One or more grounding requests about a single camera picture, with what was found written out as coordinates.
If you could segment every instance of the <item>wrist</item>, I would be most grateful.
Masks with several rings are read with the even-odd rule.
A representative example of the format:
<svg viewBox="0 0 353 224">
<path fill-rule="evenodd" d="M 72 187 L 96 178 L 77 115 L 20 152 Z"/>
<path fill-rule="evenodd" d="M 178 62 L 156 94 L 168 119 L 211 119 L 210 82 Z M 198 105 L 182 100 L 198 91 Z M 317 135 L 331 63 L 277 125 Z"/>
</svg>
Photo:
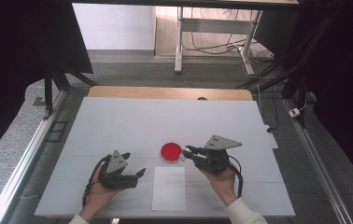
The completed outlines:
<svg viewBox="0 0 353 224">
<path fill-rule="evenodd" d="M 91 223 L 99 212 L 101 212 L 102 207 L 99 207 L 95 203 L 87 203 L 79 215 L 83 217 L 87 222 Z"/>
<path fill-rule="evenodd" d="M 224 193 L 222 195 L 219 195 L 219 197 L 223 201 L 225 206 L 229 206 L 230 204 L 234 203 L 235 200 L 237 200 L 237 196 L 234 192 Z"/>
</svg>

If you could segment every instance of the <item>sleeve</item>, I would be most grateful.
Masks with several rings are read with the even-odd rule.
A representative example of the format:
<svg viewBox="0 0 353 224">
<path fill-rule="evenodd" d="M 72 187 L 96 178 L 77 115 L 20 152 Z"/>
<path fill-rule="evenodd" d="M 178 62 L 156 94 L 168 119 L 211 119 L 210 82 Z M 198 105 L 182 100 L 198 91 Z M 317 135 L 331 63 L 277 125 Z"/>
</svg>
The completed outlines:
<svg viewBox="0 0 353 224">
<path fill-rule="evenodd" d="M 79 214 L 75 214 L 74 218 L 69 222 L 69 224 L 90 224 Z"/>
<path fill-rule="evenodd" d="M 228 215 L 232 224 L 266 224 L 267 221 L 258 212 L 248 208 L 242 198 L 238 198 L 234 203 L 227 206 L 224 211 Z"/>
</svg>

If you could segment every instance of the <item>red bowl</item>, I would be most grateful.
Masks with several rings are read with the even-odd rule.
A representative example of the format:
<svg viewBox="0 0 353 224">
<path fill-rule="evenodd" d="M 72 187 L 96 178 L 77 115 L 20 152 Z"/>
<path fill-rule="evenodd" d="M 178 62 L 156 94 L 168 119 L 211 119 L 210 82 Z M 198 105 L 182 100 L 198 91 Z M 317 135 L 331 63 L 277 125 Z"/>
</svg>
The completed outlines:
<svg viewBox="0 0 353 224">
<path fill-rule="evenodd" d="M 168 162 L 176 162 L 179 155 L 182 153 L 182 148 L 177 143 L 167 143 L 162 146 L 162 158 Z"/>
</svg>

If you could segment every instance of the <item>aluminum rail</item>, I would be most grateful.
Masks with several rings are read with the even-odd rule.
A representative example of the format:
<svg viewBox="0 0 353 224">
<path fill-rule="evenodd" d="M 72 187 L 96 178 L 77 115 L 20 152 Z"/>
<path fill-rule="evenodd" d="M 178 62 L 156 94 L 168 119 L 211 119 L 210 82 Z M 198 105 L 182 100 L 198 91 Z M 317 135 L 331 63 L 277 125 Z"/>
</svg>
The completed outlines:
<svg viewBox="0 0 353 224">
<path fill-rule="evenodd" d="M 289 105 L 287 100 L 284 100 L 284 106 L 288 111 L 292 109 Z M 325 190 L 325 193 L 330 198 L 330 203 L 333 207 L 334 213 L 336 214 L 339 222 L 341 224 L 353 224 L 353 220 L 351 215 L 348 213 L 346 208 L 346 204 L 344 203 L 342 196 L 340 195 L 339 191 L 337 190 L 336 186 L 333 184 L 333 181 L 322 161 L 320 158 L 316 147 L 314 146 L 310 135 L 308 134 L 307 130 L 302 128 L 299 124 L 297 119 L 292 119 L 293 125 L 295 126 L 296 132 L 299 135 L 305 151 L 307 152 L 308 158 L 310 159 L 311 163 L 313 164 L 314 170 L 317 173 L 317 177 L 319 182 L 321 183 L 322 187 Z"/>
<path fill-rule="evenodd" d="M 17 166 L 14 169 L 10 179 L 2 190 L 0 194 L 0 223 L 3 221 L 13 201 L 13 198 L 19 189 L 20 183 L 25 178 L 25 175 L 34 160 L 36 153 L 38 152 L 41 146 L 41 143 L 45 139 L 45 136 L 48 133 L 52 122 L 55 120 L 55 117 L 57 116 L 58 111 L 60 109 L 60 105 L 65 98 L 65 95 L 65 91 L 60 91 L 60 93 L 57 95 L 57 98 L 55 99 L 53 104 L 53 113 L 51 114 L 51 116 L 49 116 L 48 119 L 43 119 L 40 122 L 34 136 L 28 144 L 28 147 L 25 149 L 19 163 L 17 163 Z"/>
</svg>

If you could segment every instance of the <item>white paper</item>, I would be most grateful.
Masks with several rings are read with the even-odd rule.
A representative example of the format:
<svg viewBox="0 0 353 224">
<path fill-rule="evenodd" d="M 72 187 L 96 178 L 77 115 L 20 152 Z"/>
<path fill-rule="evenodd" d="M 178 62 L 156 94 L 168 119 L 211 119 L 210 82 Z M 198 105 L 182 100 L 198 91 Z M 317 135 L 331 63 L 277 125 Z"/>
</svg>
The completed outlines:
<svg viewBox="0 0 353 224">
<path fill-rule="evenodd" d="M 185 167 L 155 167 L 152 210 L 185 211 Z"/>
</svg>

